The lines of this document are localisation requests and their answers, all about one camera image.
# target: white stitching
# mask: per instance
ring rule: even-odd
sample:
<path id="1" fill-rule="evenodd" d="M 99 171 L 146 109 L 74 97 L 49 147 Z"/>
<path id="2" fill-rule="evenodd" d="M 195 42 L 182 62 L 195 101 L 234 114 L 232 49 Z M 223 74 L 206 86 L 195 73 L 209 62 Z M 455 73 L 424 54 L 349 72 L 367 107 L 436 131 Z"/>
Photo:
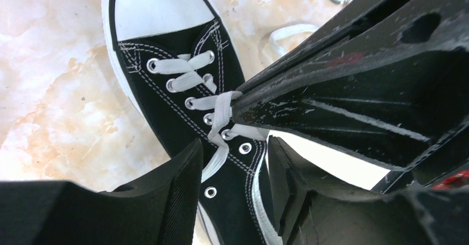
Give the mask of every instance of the white stitching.
<path id="1" fill-rule="evenodd" d="M 223 42 L 223 43 L 221 44 L 221 49 L 224 50 L 224 49 L 227 48 L 229 45 L 230 45 L 230 43 L 228 42 L 228 40 L 225 40 L 225 42 Z"/>
<path id="2" fill-rule="evenodd" d="M 129 52 L 130 50 L 133 50 L 134 51 L 134 56 L 137 56 L 137 47 L 131 47 L 131 48 L 121 48 L 121 49 L 125 49 L 125 51 Z M 137 64 L 134 64 L 132 66 L 127 66 L 127 72 L 129 74 L 133 74 L 135 72 L 139 72 L 140 70 L 142 69 L 142 66 L 141 65 L 137 65 Z"/>
<path id="3" fill-rule="evenodd" d="M 217 61 L 218 61 L 218 88 L 220 88 L 220 93 L 224 92 L 224 87 L 222 85 L 222 64 L 220 65 L 220 41 L 218 40 L 218 32 L 215 32 L 215 35 L 210 34 L 212 37 L 213 43 L 215 43 L 215 47 L 217 49 Z"/>
<path id="4" fill-rule="evenodd" d="M 202 94 L 202 95 L 209 95 L 209 96 L 212 96 L 213 93 L 212 92 L 209 92 L 209 90 L 205 87 L 203 87 L 202 85 L 198 85 L 197 86 L 197 90 Z"/>
<path id="5" fill-rule="evenodd" d="M 255 141 L 254 145 L 256 146 L 256 152 L 254 154 L 251 165 L 249 166 L 250 169 L 252 168 L 253 165 L 254 165 L 254 168 L 257 168 L 257 165 L 258 165 L 260 159 L 262 158 L 262 157 L 259 157 L 260 155 L 258 155 L 258 153 L 259 153 L 259 146 L 258 145 L 260 145 L 260 147 L 262 149 L 262 151 L 261 151 L 261 153 L 262 153 L 263 152 L 263 144 L 261 142 Z M 253 182 L 254 182 L 254 176 L 248 176 L 247 179 L 246 179 L 246 182 L 244 183 L 244 194 L 246 196 L 246 202 L 247 202 L 247 205 L 248 205 L 248 208 L 249 208 L 249 214 L 251 215 L 253 223 L 255 224 L 256 229 L 260 234 L 260 239 L 262 240 L 262 243 L 265 244 L 264 236 L 262 234 L 262 231 L 260 230 L 259 223 L 257 222 L 256 212 L 254 210 L 254 204 L 252 203 L 252 199 L 251 199 L 251 191 L 252 191 Z"/>
<path id="6" fill-rule="evenodd" d="M 140 72 L 142 70 L 142 57 L 140 55 L 140 51 L 137 51 L 137 47 L 134 51 L 135 51 L 135 56 L 138 57 L 138 69 L 136 71 Z"/>
<path id="7" fill-rule="evenodd" d="M 163 49 L 160 49 L 160 48 L 157 48 L 155 46 L 152 46 L 152 45 L 148 45 L 148 44 L 143 44 L 143 43 L 133 43 L 133 42 L 126 42 L 126 43 L 121 43 L 119 42 L 119 45 L 133 45 L 133 46 L 146 46 L 146 47 L 149 47 L 150 49 L 155 49 L 157 51 L 161 51 L 162 53 L 165 53 L 167 54 L 167 56 L 170 58 L 171 57 L 171 54 L 167 53 L 166 51 L 164 51 Z"/>
<path id="8" fill-rule="evenodd" d="M 205 34 L 202 36 L 202 38 L 199 40 L 199 42 L 197 43 L 197 45 L 195 46 L 195 49 L 194 49 L 194 52 L 197 51 L 197 54 L 200 53 L 200 48 L 202 48 L 203 44 L 205 43 L 205 41 L 209 38 L 210 34 L 212 32 L 214 32 L 215 30 L 217 30 L 218 28 L 220 27 L 220 25 L 218 25 L 218 21 L 215 21 L 213 23 L 212 26 L 210 26 L 207 30 L 207 32 L 205 32 Z"/>
<path id="9" fill-rule="evenodd" d="M 225 91 L 225 68 L 224 68 L 224 63 L 223 63 L 223 46 L 222 46 L 222 43 L 221 43 L 221 33 L 220 33 L 220 30 L 216 30 L 215 32 L 216 34 L 216 38 L 217 38 L 217 51 L 219 53 L 221 53 L 221 55 L 219 56 L 220 60 L 218 61 L 218 73 L 219 73 L 219 78 L 220 78 L 220 89 L 221 89 L 221 92 L 224 92 Z"/>

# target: white rubber toe cap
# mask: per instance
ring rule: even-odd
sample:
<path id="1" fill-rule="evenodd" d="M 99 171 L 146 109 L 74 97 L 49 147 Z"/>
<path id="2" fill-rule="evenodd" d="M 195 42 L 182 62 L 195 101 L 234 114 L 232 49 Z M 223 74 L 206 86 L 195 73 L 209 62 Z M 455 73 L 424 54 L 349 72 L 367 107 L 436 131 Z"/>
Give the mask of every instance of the white rubber toe cap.
<path id="1" fill-rule="evenodd" d="M 116 0 L 117 40 L 165 34 L 214 19 L 203 0 Z"/>

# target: beige marble surface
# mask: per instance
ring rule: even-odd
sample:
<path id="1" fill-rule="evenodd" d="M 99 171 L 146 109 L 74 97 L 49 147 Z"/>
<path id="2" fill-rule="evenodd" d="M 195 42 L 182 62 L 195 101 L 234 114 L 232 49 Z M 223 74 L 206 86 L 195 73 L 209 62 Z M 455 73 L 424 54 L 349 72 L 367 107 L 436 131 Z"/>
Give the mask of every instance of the beige marble surface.
<path id="1" fill-rule="evenodd" d="M 329 0 L 213 0 L 247 78 L 277 56 L 273 30 L 322 25 Z M 114 78 L 100 0 L 0 0 L 0 180 L 68 179 L 112 190 L 168 160 Z M 285 40 L 289 48 L 305 36 Z M 208 244 L 196 226 L 194 244 Z"/>

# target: white lace loop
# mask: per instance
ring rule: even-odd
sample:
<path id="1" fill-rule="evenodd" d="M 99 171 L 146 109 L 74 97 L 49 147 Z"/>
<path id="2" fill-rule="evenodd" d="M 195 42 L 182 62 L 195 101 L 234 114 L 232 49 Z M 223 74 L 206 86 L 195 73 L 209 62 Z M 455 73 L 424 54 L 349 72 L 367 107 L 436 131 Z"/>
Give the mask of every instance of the white lace loop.
<path id="1" fill-rule="evenodd" d="M 215 108 L 215 102 L 217 101 L 218 96 L 209 96 L 209 97 L 202 97 L 192 101 L 194 107 L 196 107 L 199 111 L 207 111 Z"/>
<path id="2" fill-rule="evenodd" d="M 281 39 L 286 39 L 296 34 L 304 33 L 304 32 L 316 32 L 318 27 L 313 24 L 296 24 L 290 25 L 288 27 L 279 28 L 270 34 L 270 45 L 275 50 L 275 52 L 279 56 L 284 56 L 288 53 L 286 48 L 280 46 L 277 41 Z"/>
<path id="3" fill-rule="evenodd" d="M 153 71 L 162 75 L 183 74 L 171 82 L 171 88 L 174 92 L 183 92 L 199 84 L 204 84 L 215 93 L 217 86 L 213 79 L 204 80 L 196 70 L 210 64 L 212 60 L 210 52 L 202 53 L 193 58 L 189 54 L 178 55 L 179 59 L 165 59 L 154 63 Z"/>

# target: white rubber sole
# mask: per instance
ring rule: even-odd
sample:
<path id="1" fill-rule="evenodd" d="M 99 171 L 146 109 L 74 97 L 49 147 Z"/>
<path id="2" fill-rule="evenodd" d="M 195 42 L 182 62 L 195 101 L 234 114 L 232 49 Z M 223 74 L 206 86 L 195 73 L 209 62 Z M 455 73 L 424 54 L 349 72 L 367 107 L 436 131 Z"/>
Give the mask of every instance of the white rubber sole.
<path id="1" fill-rule="evenodd" d="M 143 115 L 140 106 L 135 99 L 135 96 L 132 93 L 131 87 L 127 82 L 126 75 L 122 71 L 121 64 L 117 58 L 117 54 L 112 47 L 112 36 L 111 36 L 111 26 L 109 23 L 109 0 L 101 0 L 101 12 L 103 18 L 103 28 L 104 28 L 104 39 L 106 41 L 107 54 L 109 55 L 109 60 L 111 62 L 112 70 L 116 75 L 117 81 L 121 86 L 122 91 L 130 99 L 133 106 Z"/>

